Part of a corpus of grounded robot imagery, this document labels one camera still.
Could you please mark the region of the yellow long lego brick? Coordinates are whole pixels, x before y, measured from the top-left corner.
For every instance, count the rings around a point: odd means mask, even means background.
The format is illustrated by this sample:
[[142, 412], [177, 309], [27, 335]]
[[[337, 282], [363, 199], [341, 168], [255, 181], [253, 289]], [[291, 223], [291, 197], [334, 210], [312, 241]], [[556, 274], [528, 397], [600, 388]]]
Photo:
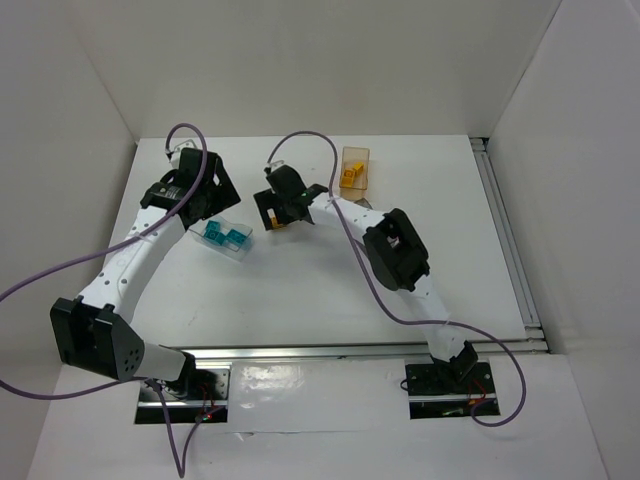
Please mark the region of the yellow long lego brick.
[[269, 217], [269, 221], [270, 221], [270, 225], [271, 225], [271, 229], [272, 230], [279, 230], [279, 229], [283, 229], [283, 228], [286, 227], [285, 224], [281, 223], [278, 220], [276, 212], [273, 209], [269, 209], [268, 210], [268, 217]]

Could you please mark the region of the small teal lego brick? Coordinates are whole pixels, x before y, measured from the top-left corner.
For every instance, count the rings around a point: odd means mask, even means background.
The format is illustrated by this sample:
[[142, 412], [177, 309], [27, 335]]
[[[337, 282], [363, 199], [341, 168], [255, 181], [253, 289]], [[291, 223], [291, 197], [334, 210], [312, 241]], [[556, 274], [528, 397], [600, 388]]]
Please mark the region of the small teal lego brick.
[[216, 221], [208, 222], [203, 237], [216, 245], [222, 245], [226, 238], [225, 234], [221, 231], [220, 223]]

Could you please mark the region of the teal long lego brick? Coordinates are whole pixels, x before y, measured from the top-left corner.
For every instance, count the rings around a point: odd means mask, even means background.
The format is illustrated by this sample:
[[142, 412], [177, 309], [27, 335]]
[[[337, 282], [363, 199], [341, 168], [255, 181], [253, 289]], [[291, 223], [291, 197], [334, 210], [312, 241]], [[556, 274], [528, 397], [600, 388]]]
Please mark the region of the teal long lego brick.
[[236, 229], [231, 229], [226, 234], [226, 242], [230, 249], [240, 250], [248, 241], [248, 236]]

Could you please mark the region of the yellow rounded lego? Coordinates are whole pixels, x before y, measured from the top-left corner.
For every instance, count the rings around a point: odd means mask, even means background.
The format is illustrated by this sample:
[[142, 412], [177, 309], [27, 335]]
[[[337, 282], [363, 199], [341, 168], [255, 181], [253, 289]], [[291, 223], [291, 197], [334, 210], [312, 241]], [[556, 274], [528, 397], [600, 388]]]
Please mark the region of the yellow rounded lego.
[[340, 180], [341, 188], [352, 188], [355, 179], [355, 171], [352, 169], [345, 169], [342, 173]]

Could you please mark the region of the orange transparent container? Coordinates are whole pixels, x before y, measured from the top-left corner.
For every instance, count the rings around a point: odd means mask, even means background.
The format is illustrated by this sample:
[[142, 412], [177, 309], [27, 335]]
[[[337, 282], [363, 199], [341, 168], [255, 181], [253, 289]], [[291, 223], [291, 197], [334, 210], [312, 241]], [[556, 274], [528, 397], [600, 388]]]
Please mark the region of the orange transparent container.
[[365, 198], [368, 189], [370, 150], [345, 146], [339, 175], [340, 196], [357, 202]]

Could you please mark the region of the small yellow lego brick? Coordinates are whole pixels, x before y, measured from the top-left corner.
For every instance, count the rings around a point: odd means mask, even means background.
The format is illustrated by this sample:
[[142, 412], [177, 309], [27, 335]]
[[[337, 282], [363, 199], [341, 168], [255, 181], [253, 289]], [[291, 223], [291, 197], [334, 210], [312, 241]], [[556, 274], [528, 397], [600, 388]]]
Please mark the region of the small yellow lego brick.
[[364, 171], [364, 164], [362, 162], [355, 163], [352, 166], [352, 170], [355, 176], [360, 175]]

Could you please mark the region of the grey transparent container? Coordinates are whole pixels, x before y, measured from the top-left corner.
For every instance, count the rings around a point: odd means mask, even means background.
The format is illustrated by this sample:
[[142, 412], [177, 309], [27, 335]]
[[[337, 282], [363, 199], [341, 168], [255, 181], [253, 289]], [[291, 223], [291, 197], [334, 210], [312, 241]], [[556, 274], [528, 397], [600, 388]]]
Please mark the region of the grey transparent container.
[[372, 209], [371, 204], [365, 198], [361, 198], [359, 200], [356, 200], [355, 204], [359, 205], [359, 206], [361, 206], [363, 208], [366, 208], [367, 210], [371, 210]]

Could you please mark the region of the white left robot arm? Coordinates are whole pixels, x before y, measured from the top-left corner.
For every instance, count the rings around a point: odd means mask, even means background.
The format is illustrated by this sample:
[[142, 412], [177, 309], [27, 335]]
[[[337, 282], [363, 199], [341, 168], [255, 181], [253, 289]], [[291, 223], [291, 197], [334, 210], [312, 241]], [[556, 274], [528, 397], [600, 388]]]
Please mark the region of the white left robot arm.
[[121, 382], [152, 378], [177, 389], [193, 383], [194, 357], [144, 341], [132, 327], [134, 313], [157, 268], [189, 228], [239, 201], [218, 154], [183, 148], [176, 168], [145, 192], [127, 246], [75, 298], [52, 306], [62, 362]]

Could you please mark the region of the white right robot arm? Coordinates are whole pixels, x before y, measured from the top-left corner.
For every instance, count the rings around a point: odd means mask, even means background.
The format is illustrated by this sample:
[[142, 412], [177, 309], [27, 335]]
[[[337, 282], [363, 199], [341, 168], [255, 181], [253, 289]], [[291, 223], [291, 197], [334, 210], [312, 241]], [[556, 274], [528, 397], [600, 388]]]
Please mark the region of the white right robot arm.
[[265, 169], [270, 187], [254, 195], [266, 230], [296, 221], [332, 228], [345, 226], [356, 249], [368, 261], [376, 283], [399, 295], [422, 325], [431, 358], [447, 377], [459, 383], [475, 367], [478, 356], [436, 292], [429, 254], [407, 214], [398, 208], [387, 213], [341, 197], [324, 186], [306, 186], [299, 173], [284, 165]]

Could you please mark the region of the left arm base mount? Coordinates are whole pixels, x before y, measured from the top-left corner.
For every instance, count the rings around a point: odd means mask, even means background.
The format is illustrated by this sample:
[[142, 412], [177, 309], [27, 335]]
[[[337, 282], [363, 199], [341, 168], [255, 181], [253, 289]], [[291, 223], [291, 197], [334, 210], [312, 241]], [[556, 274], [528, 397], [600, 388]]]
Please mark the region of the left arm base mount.
[[[164, 381], [156, 381], [165, 400], [173, 424], [223, 424], [228, 421], [228, 398], [231, 366], [212, 364], [198, 366], [195, 381], [186, 390], [172, 389]], [[165, 422], [161, 397], [147, 383], [140, 385], [134, 423], [159, 425]]]

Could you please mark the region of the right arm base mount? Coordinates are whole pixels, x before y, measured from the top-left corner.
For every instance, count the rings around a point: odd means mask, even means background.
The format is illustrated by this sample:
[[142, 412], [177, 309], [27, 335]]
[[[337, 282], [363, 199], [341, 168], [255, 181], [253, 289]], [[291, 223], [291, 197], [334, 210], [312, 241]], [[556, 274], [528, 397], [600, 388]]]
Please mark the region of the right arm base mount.
[[479, 362], [456, 382], [444, 366], [433, 363], [407, 364], [400, 388], [407, 393], [409, 414], [415, 419], [499, 416], [493, 374], [488, 362]]

